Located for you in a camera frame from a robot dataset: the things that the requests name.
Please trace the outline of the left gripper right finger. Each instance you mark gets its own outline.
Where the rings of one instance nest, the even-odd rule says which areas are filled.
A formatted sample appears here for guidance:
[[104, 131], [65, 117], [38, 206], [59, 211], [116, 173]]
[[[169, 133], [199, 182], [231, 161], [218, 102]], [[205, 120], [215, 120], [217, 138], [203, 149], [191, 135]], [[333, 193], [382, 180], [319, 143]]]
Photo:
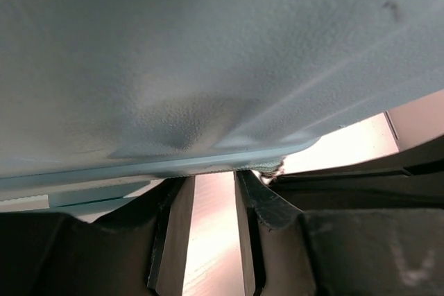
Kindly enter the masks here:
[[442, 295], [443, 174], [234, 175], [247, 295]]

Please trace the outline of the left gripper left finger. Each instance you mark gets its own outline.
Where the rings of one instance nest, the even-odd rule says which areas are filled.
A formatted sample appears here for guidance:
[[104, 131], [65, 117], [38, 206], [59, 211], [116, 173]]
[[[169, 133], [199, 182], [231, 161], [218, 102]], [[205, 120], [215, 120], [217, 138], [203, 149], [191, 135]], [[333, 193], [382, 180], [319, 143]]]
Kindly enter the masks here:
[[93, 223], [1, 215], [2, 295], [181, 295], [195, 179], [171, 178]]

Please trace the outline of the light blue suitcase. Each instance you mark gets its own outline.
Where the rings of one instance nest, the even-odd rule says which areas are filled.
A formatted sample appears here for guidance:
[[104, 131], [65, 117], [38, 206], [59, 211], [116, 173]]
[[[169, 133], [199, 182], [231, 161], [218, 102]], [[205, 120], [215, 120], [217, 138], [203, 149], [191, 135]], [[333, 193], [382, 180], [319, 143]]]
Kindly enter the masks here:
[[1, 0], [1, 199], [266, 166], [443, 88], [443, 0]]

